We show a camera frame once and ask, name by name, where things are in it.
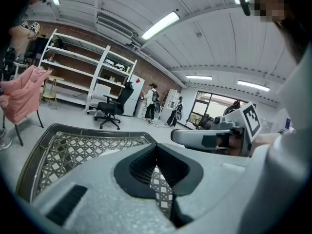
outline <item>metal mesh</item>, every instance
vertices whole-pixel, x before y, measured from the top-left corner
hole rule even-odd
[[[57,132],[46,148],[46,158],[39,173],[37,195],[63,175],[86,160],[98,157],[110,150],[126,150],[130,147],[149,144],[144,137],[88,137]],[[156,202],[169,218],[172,190],[158,167],[155,168],[150,187],[156,191]]]

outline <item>wooden stool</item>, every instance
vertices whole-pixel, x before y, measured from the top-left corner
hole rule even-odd
[[[52,81],[51,91],[50,91],[50,93],[44,93],[45,87],[48,83],[48,80],[46,80],[44,87],[43,87],[43,91],[42,91],[40,101],[41,101],[42,97],[44,97],[44,98],[48,98],[49,103],[50,103],[50,99],[54,98],[55,99],[55,108],[57,109],[57,80],[64,80],[64,78],[57,77],[57,76],[49,76],[48,79],[50,79]]]

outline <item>brick wall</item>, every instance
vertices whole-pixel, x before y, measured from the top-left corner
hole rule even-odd
[[[160,100],[163,99],[163,97],[165,95],[165,91],[168,89],[177,89],[179,91],[181,90],[179,85],[177,85],[173,80],[171,80],[169,77],[167,77],[164,73],[162,73],[156,67],[151,65],[149,62],[140,58],[139,56],[132,53],[131,51],[107,40],[106,38],[103,38],[99,35],[93,34],[91,32],[85,31],[85,30],[81,30],[79,28],[75,28],[75,27],[67,26],[67,25],[62,25],[62,24],[40,22],[40,25],[42,26],[41,34],[46,35],[47,38],[49,38],[50,35],[55,30],[55,28],[57,28],[58,33],[77,37],[77,38],[92,42],[94,44],[97,44],[97,45],[103,46],[103,47],[110,45],[111,51],[113,51],[113,52],[115,52],[115,53],[129,59],[129,60],[132,60],[132,61],[135,61],[137,59],[137,64],[136,64],[136,67],[133,71],[133,74],[136,76],[139,76],[145,80],[142,91],[147,93],[149,88],[150,88],[149,84],[156,83],[158,85],[157,90],[158,90],[158,93],[160,95]],[[20,52],[21,53],[25,52],[26,48],[27,48],[27,46],[24,46],[23,49],[20,50]],[[82,48],[78,48],[78,47],[68,45],[67,49],[70,51],[76,52],[76,53],[80,53],[84,56],[88,56],[88,57],[97,59],[97,60],[99,60],[99,58],[100,58],[100,55],[98,55],[94,52],[90,52],[88,50],[82,49]],[[74,68],[83,70],[87,73],[92,73],[92,69],[95,68],[94,65],[90,65],[88,63],[85,63],[85,62],[82,62],[79,60],[75,60],[72,58],[68,58],[65,56],[61,56],[61,55],[55,55],[54,59],[57,60],[59,63],[65,65],[65,66],[74,67]],[[88,86],[91,83],[91,80],[87,79],[86,76],[82,76],[79,74],[74,75],[75,74],[74,72],[66,71],[62,68],[57,68],[57,67],[54,68],[53,74],[62,76],[68,81],[75,82],[75,83],[78,83],[81,85]],[[101,74],[101,77],[103,77],[103,75],[109,76],[110,73],[109,73],[109,71],[103,71]],[[119,77],[115,74],[114,74],[114,76],[116,77],[115,81],[119,81]],[[110,83],[108,83],[107,85],[112,87],[112,92],[114,94],[117,94],[120,91],[120,87],[118,87],[118,86],[112,85]]]

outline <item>black pants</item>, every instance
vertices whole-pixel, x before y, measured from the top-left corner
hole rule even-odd
[[[151,119],[154,119],[154,115],[155,115],[155,104],[150,104],[150,105],[146,108],[145,118],[149,118],[149,117],[150,117],[150,110],[151,110]]]
[[[176,126],[176,110],[173,110],[171,112],[171,115],[170,115],[170,117],[167,120],[167,124],[170,125],[172,120],[174,120],[172,122],[172,126]]]

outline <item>window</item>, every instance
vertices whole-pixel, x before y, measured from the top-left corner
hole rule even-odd
[[[187,126],[195,129],[195,125],[199,124],[203,116],[212,118],[223,116],[224,111],[232,106],[235,101],[237,101],[235,98],[198,92]],[[247,102],[239,100],[239,104],[243,107]]]

